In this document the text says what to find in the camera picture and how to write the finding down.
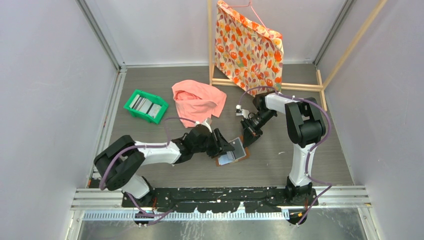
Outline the stack of cards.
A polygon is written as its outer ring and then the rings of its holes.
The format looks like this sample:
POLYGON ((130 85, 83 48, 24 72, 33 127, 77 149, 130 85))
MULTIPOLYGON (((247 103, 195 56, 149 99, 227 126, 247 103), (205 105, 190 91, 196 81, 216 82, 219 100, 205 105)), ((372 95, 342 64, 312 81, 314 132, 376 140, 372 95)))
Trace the stack of cards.
POLYGON ((139 114, 144 114, 152 117, 153 119, 157 117, 162 106, 156 103, 153 103, 151 100, 142 97, 137 94, 129 105, 130 109, 135 110, 139 114))

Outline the grey credit card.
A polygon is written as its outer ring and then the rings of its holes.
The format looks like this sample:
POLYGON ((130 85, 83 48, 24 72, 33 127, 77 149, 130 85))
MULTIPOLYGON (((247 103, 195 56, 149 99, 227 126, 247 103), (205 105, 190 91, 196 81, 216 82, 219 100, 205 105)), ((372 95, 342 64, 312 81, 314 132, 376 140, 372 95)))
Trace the grey credit card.
POLYGON ((243 147, 243 141, 240 137, 231 140, 229 143, 235 148, 235 150, 232 151, 232 158, 234 161, 238 161, 247 156, 247 152, 243 147))

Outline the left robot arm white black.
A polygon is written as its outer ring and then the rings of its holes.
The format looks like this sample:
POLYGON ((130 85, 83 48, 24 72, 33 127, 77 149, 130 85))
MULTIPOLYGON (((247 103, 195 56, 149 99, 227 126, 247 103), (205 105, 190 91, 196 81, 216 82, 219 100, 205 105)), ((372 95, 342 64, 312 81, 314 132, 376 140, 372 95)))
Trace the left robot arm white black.
POLYGON ((234 149, 219 129, 210 130, 198 124, 182 137, 164 143, 144 143, 124 135, 98 154, 93 164, 101 176, 101 190, 121 189, 132 195, 141 207, 148 207, 154 199, 153 188, 144 177, 137 175, 140 167, 180 164, 197 153, 205 153, 214 159, 234 149))

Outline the brown leather card holder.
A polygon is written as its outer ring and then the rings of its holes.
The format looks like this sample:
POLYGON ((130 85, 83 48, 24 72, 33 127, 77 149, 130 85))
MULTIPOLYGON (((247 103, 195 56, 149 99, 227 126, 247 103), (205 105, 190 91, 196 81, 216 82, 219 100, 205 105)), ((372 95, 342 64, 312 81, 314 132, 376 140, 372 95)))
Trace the brown leather card holder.
POLYGON ((243 147, 243 137, 239 136, 228 142, 234 150, 227 151, 226 154, 219 156, 215 160, 217 167, 240 162, 250 157, 250 152, 247 147, 243 147))

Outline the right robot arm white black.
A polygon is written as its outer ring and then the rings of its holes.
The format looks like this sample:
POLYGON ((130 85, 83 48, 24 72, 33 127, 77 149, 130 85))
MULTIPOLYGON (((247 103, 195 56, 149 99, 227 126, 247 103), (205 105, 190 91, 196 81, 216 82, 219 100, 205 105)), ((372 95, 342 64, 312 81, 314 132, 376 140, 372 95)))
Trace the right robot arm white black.
POLYGON ((285 115, 287 134, 293 143, 293 161, 287 177, 284 196, 291 205, 299 205, 312 193, 313 157, 322 137, 326 135, 324 121, 329 117, 317 104, 315 98, 296 98, 281 93, 261 93, 254 97, 257 112, 236 105, 236 115, 242 116, 243 146, 252 145, 263 134, 262 127, 272 118, 285 115))

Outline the green card tray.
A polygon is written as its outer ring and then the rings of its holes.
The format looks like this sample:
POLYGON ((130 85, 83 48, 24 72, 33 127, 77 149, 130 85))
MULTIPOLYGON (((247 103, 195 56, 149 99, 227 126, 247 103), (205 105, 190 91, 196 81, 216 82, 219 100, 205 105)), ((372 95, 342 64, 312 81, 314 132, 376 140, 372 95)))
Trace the green card tray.
POLYGON ((136 89, 124 105, 132 117, 160 124, 169 104, 160 96, 136 89))

